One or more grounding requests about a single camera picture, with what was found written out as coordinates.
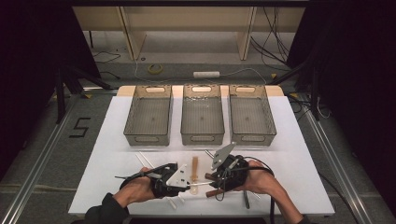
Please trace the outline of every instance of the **white table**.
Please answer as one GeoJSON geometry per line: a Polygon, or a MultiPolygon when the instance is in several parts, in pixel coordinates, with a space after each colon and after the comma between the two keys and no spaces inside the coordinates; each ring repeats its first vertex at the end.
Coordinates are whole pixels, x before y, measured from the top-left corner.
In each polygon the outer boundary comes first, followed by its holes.
{"type": "MultiPolygon", "coordinates": [[[[188,173],[191,172],[192,156],[198,156],[199,182],[207,182],[204,179],[204,173],[212,173],[211,158],[206,155],[204,149],[214,152],[230,144],[226,95],[222,97],[226,133],[223,146],[219,147],[185,147],[181,144],[182,99],[180,96],[174,97],[169,147],[131,147],[123,135],[131,102],[132,97],[113,97],[69,214],[84,215],[90,207],[101,204],[108,192],[116,193],[122,179],[114,176],[132,175],[142,167],[136,157],[136,154],[141,157],[138,151],[141,151],[154,166],[169,162],[178,162],[179,165],[186,163],[188,173]]],[[[320,181],[287,97],[269,97],[269,102],[277,130],[272,145],[236,147],[232,154],[256,157],[266,162],[274,170],[276,178],[288,191],[301,213],[311,216],[334,214],[332,204],[320,181]]],[[[197,195],[192,195],[188,191],[180,193],[181,199],[172,198],[177,206],[176,209],[170,205],[168,199],[164,198],[130,204],[129,210],[133,216],[137,217],[262,217],[269,215],[270,197],[268,195],[260,195],[259,199],[248,193],[250,209],[246,209],[242,192],[227,192],[224,200],[218,202],[215,198],[205,196],[205,193],[212,189],[210,186],[201,186],[197,195]]]]}

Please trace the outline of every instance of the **hand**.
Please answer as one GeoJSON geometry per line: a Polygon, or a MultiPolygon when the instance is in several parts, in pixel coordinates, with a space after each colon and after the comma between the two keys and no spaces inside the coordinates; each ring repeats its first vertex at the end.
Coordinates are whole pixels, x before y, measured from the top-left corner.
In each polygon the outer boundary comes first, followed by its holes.
{"type": "MultiPolygon", "coordinates": [[[[259,161],[249,161],[248,165],[250,167],[263,167],[262,163],[259,161]]],[[[271,196],[285,191],[279,182],[270,173],[264,170],[250,170],[245,184],[234,190],[249,190],[260,194],[269,194],[271,196]]]]}
{"type": "MultiPolygon", "coordinates": [[[[148,170],[149,168],[143,167],[140,171],[146,172],[148,170]]],[[[150,179],[145,176],[131,180],[114,194],[113,198],[124,208],[130,203],[142,203],[155,197],[151,190],[150,179]]]]}

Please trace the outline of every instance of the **black sleeve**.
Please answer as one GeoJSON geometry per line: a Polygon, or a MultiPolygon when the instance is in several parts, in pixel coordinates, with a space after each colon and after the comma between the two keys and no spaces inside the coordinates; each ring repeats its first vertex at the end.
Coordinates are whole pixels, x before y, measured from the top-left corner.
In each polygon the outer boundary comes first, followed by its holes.
{"type": "Polygon", "coordinates": [[[298,224],[311,224],[311,221],[307,216],[304,216],[303,220],[301,220],[298,224]]]}
{"type": "Polygon", "coordinates": [[[108,193],[102,200],[102,205],[90,208],[85,214],[86,224],[121,224],[129,216],[128,208],[123,209],[108,193]]]}

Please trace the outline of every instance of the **power strip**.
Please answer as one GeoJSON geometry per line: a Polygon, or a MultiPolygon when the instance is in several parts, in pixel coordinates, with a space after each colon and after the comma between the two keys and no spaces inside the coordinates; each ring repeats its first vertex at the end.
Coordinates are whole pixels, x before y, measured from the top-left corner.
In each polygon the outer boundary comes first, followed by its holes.
{"type": "Polygon", "coordinates": [[[210,77],[220,77],[220,72],[194,72],[194,78],[210,78],[210,77]]]}

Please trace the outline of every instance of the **gray plastic container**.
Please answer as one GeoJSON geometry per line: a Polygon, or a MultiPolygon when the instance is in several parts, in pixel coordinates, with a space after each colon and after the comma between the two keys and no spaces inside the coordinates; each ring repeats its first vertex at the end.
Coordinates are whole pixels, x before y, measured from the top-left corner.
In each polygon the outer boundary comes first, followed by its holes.
{"type": "Polygon", "coordinates": [[[131,146],[168,146],[172,86],[136,86],[124,135],[131,146]]]}
{"type": "Polygon", "coordinates": [[[276,126],[263,85],[230,85],[232,141],[242,146],[270,146],[276,126]]]}
{"type": "Polygon", "coordinates": [[[184,85],[181,119],[183,145],[221,145],[224,119],[219,85],[184,85]]]}

